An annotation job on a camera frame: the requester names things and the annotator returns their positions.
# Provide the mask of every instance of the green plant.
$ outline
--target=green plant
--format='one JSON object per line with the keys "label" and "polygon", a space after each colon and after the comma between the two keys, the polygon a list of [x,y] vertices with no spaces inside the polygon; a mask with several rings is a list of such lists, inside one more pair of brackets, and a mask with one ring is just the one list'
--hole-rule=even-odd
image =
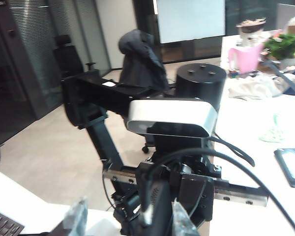
{"label": "green plant", "polygon": [[270,51],[268,56],[273,56],[278,60],[294,58],[295,34],[288,33],[280,34],[278,37],[271,37],[265,42],[265,48]]}

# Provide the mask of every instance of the black jacket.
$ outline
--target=black jacket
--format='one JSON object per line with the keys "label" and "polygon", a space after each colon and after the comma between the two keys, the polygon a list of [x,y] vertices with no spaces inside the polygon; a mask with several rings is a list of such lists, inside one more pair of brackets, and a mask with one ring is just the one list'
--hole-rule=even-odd
{"label": "black jacket", "polygon": [[168,90],[164,65],[153,51],[153,35],[134,29],[119,40],[119,49],[125,54],[119,82]]}

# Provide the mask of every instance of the office chair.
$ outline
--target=office chair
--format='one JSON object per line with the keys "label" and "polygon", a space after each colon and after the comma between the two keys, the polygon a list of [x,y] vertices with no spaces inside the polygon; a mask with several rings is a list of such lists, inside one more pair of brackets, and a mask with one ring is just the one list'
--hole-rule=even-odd
{"label": "office chair", "polygon": [[[59,35],[54,37],[54,39],[58,47],[53,50],[53,53],[57,61],[57,64],[61,70],[61,77],[65,78],[68,76],[73,76],[73,75],[83,73],[84,72],[83,65],[76,51],[75,46],[67,45],[71,43],[70,36],[68,34]],[[86,63],[89,71],[92,70],[92,66],[94,64],[96,64],[96,62]],[[99,76],[99,71],[97,69],[94,71],[95,71],[95,74]]]}

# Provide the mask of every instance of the glass wall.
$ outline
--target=glass wall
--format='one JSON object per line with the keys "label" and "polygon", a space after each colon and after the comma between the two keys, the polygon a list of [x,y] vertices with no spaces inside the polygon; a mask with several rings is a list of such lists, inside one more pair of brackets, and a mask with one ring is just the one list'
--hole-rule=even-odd
{"label": "glass wall", "polygon": [[34,112],[0,38],[0,144],[34,121]]}
{"label": "glass wall", "polygon": [[53,55],[54,37],[69,34],[85,70],[87,62],[103,75],[110,71],[93,0],[10,0],[23,43],[50,109],[61,103],[61,75]]}
{"label": "glass wall", "polygon": [[52,109],[60,104],[61,92],[48,6],[44,0],[11,0],[10,6],[46,103]]}

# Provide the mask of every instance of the potted plant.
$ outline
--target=potted plant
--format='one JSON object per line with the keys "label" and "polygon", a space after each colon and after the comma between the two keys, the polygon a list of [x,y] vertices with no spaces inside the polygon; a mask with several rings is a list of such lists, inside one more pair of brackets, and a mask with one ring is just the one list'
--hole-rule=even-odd
{"label": "potted plant", "polygon": [[295,65],[295,34],[280,34],[265,42],[268,57],[281,61],[280,68]]}

